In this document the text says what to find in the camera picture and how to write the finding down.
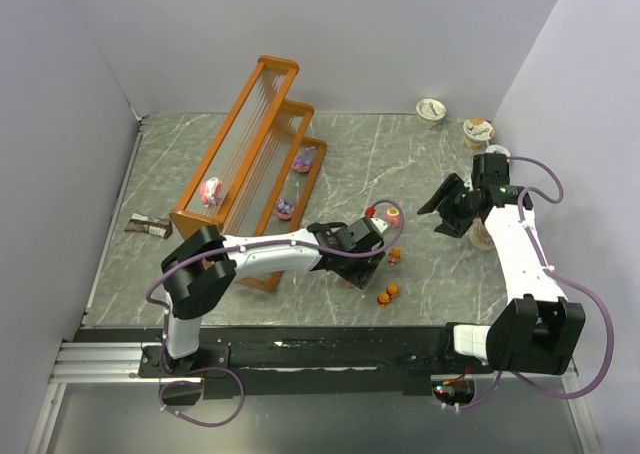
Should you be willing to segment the pink ball purple bunny toy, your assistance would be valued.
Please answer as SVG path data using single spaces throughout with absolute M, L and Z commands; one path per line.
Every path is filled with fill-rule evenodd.
M 293 202 L 279 198 L 274 206 L 274 213 L 280 220 L 289 221 L 295 213 L 295 208 Z

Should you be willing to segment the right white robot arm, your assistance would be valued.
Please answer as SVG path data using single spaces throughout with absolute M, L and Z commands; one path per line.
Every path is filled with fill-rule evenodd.
M 441 222 L 436 233 L 455 239 L 481 222 L 494 243 L 505 280 L 507 305 L 492 325 L 446 324 L 441 362 L 563 374 L 586 314 L 544 272 L 544 254 L 533 245 L 537 239 L 533 204 L 523 187 L 511 183 L 507 156 L 474 155 L 471 182 L 464 183 L 456 173 L 448 175 L 419 212 L 437 213 Z

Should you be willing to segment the pink pot toy green top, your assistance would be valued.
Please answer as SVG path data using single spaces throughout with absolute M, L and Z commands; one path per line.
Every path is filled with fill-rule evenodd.
M 385 220 L 392 228 L 398 228 L 401 224 L 400 211 L 395 207 L 389 207 L 385 212 Z

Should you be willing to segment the pink egg toy white frill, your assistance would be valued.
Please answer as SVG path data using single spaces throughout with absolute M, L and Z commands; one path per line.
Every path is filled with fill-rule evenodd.
M 217 177 L 211 177 L 204 181 L 199 187 L 199 198 L 203 206 L 218 206 L 220 202 L 220 193 L 222 190 L 222 182 Z

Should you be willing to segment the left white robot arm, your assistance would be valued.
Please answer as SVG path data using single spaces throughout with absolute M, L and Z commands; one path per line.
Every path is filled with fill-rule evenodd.
M 388 229 L 388 222 L 377 217 L 350 225 L 313 223 L 259 237 L 223 235 L 215 226 L 199 229 L 161 263 L 168 361 L 198 351 L 202 318 L 235 282 L 284 271 L 326 271 L 354 287 L 366 287 L 385 257 L 383 234 Z

